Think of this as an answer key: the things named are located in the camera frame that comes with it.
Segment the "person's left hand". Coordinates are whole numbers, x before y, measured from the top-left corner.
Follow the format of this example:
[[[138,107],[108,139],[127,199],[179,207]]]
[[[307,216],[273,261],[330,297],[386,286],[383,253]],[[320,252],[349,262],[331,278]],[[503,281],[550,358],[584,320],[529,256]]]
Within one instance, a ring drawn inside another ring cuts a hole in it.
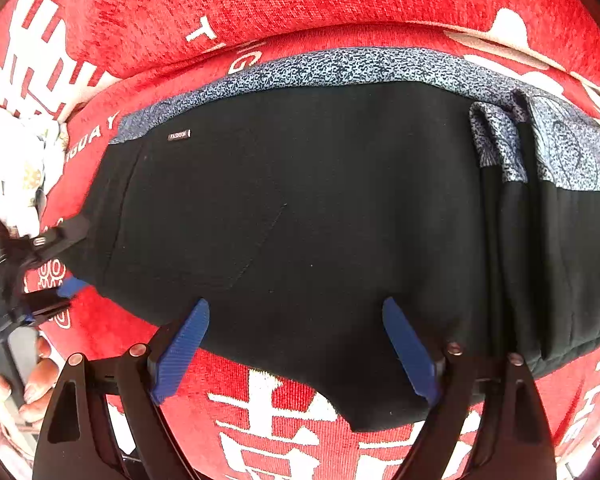
[[[33,429],[40,430],[59,377],[59,368],[50,358],[52,347],[43,336],[38,336],[36,352],[38,352],[38,362],[36,362],[35,368],[23,388],[24,404],[18,413],[19,419],[24,424],[29,424]],[[6,402],[11,395],[12,387],[0,375],[0,422],[5,428],[8,426],[18,427],[14,416],[6,408]]]

